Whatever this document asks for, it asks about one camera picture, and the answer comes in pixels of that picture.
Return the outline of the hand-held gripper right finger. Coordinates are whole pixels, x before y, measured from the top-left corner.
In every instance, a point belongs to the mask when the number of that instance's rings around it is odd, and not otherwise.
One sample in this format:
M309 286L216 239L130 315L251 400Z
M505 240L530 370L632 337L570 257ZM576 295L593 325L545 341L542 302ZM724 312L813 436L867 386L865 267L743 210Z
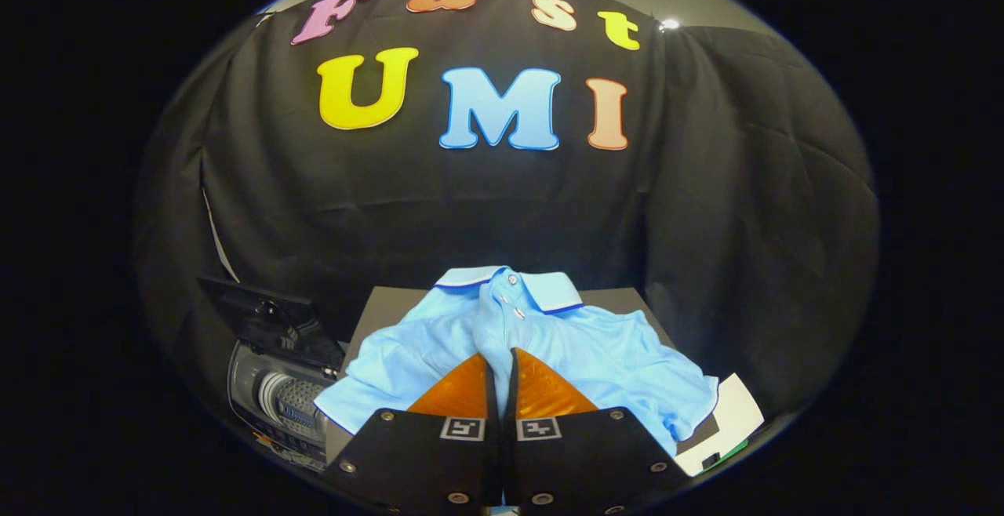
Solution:
M691 479L625 406L599 408L520 348L502 437L502 498L521 515L624 515Z

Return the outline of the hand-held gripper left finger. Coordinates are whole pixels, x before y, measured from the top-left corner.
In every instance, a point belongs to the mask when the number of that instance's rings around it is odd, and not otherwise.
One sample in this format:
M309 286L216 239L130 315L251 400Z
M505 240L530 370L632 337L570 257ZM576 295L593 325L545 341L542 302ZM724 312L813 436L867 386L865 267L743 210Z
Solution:
M380 514L488 514L503 503L500 417L479 353L409 408L379 408L324 470Z

